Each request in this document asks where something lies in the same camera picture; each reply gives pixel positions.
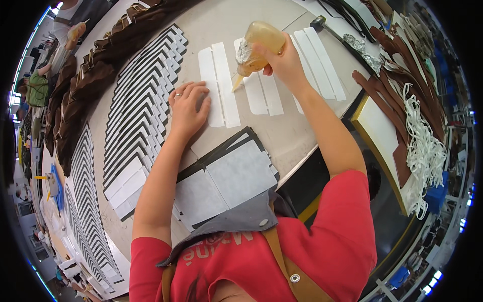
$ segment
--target red t-shirt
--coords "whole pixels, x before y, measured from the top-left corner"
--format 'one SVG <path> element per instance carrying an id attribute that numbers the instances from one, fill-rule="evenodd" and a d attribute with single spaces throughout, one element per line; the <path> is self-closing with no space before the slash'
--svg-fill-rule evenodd
<path id="1" fill-rule="evenodd" d="M 367 177 L 346 171 L 331 179 L 311 230 L 298 219 L 279 217 L 282 251 L 335 301 L 357 301 L 377 262 Z M 171 248 L 151 237 L 131 244 L 129 298 L 162 301 L 162 268 Z M 197 301 L 211 301 L 216 282 L 237 284 L 256 301 L 296 301 L 263 235 L 219 233 L 185 249 L 178 258 L 170 301 L 184 302 L 192 282 Z"/>

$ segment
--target green shirt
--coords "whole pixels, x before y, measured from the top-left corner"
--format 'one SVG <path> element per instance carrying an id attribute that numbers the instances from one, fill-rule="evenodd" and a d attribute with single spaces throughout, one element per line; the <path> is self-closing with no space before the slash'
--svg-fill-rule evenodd
<path id="1" fill-rule="evenodd" d="M 49 91 L 48 81 L 39 75 L 39 70 L 34 71 L 30 76 L 27 85 L 27 104 L 33 107 L 44 107 L 46 105 L 47 93 Z"/>

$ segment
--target aluminum foil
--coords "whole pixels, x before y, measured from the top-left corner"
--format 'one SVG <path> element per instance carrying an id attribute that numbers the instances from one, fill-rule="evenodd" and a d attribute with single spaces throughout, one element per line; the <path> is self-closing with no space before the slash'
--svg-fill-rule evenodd
<path id="1" fill-rule="evenodd" d="M 344 41 L 346 41 L 353 49 L 361 54 L 364 61 L 376 72 L 377 76 L 380 76 L 381 60 L 366 52 L 366 40 L 358 40 L 353 35 L 348 33 L 344 34 Z"/>
<path id="2" fill-rule="evenodd" d="M 245 63 L 252 54 L 252 44 L 248 43 L 245 38 L 240 41 L 240 47 L 238 48 L 235 60 L 238 65 Z"/>

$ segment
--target glue bottle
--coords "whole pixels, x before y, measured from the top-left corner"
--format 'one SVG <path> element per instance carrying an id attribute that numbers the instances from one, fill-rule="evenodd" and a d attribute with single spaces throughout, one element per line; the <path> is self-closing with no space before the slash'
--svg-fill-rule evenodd
<path id="1" fill-rule="evenodd" d="M 76 25 L 72 26 L 72 28 L 67 33 L 67 39 L 74 41 L 75 38 L 77 38 L 77 35 L 79 34 L 79 28 L 81 27 L 81 25 L 87 23 L 89 20 L 90 19 L 87 19 L 86 21 L 79 22 Z"/>
<path id="2" fill-rule="evenodd" d="M 232 92 L 240 85 L 244 77 L 250 76 L 252 72 L 262 70 L 268 64 L 264 57 L 252 52 L 253 43 L 261 43 L 274 54 L 278 54 L 285 44 L 285 36 L 281 31 L 266 22 L 255 21 L 250 24 L 237 51 L 238 78 Z"/>

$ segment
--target white string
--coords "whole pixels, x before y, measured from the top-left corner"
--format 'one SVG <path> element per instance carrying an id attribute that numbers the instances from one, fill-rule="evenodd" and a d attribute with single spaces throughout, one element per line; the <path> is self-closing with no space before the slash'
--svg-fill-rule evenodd
<path id="1" fill-rule="evenodd" d="M 421 220 L 428 208 L 427 202 L 423 200 L 426 188 L 432 185 L 444 186 L 443 165 L 446 147 L 433 136 L 433 130 L 421 116 L 419 101 L 415 95 L 407 98 L 410 86 L 412 84 L 404 84 L 406 128 L 410 136 L 406 163 L 416 180 L 407 197 L 412 201 L 409 212 L 416 211 L 416 217 Z"/>

